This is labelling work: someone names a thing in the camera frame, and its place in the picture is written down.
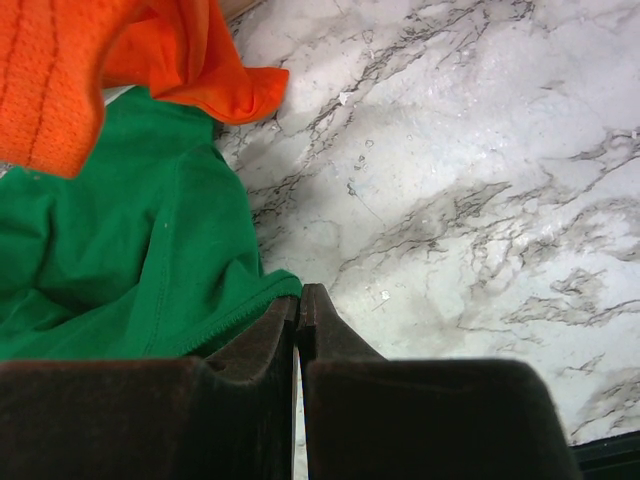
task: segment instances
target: green cloth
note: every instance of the green cloth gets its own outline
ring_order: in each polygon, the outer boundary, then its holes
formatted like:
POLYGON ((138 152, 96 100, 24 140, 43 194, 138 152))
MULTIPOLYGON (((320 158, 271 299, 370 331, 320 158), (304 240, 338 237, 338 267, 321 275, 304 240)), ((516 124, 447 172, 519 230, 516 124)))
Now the green cloth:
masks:
POLYGON ((106 118, 76 179, 0 180, 0 359, 207 354, 300 295, 264 275, 211 118, 141 88, 106 118))

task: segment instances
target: green cloth corner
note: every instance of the green cloth corner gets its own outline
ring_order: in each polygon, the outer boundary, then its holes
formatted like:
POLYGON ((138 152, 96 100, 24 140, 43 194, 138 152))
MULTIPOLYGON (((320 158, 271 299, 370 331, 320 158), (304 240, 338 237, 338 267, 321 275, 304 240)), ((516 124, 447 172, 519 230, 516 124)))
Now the green cloth corner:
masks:
POLYGON ((0 180, 0 359, 207 354, 279 296, 214 121, 136 88, 107 107, 74 180, 0 180))

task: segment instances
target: folded green cloth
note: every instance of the folded green cloth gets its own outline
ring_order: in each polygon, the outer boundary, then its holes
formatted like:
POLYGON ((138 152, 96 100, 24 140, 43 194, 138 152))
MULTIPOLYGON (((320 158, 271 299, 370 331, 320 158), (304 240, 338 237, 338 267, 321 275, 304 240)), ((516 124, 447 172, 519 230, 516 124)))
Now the folded green cloth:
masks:
POLYGON ((208 354, 279 296, 214 121, 133 89, 74 180, 0 180, 0 359, 208 354))

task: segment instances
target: green fabric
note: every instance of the green fabric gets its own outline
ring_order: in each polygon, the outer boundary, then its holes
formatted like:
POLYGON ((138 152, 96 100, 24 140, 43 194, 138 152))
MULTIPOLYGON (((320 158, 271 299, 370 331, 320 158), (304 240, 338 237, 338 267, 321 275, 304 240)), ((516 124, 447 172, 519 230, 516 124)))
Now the green fabric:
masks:
POLYGON ((0 180, 0 358, 210 353, 283 295, 214 122, 133 89, 74 180, 0 180))

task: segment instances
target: orange towel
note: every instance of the orange towel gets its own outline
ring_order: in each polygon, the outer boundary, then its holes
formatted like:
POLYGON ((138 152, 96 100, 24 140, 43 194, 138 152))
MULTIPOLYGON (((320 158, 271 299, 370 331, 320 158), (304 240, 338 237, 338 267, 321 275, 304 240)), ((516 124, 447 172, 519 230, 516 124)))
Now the orange towel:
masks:
POLYGON ((245 68, 217 0, 3 0, 0 160, 77 175, 104 117, 100 88, 249 123, 282 101, 288 72, 245 68))

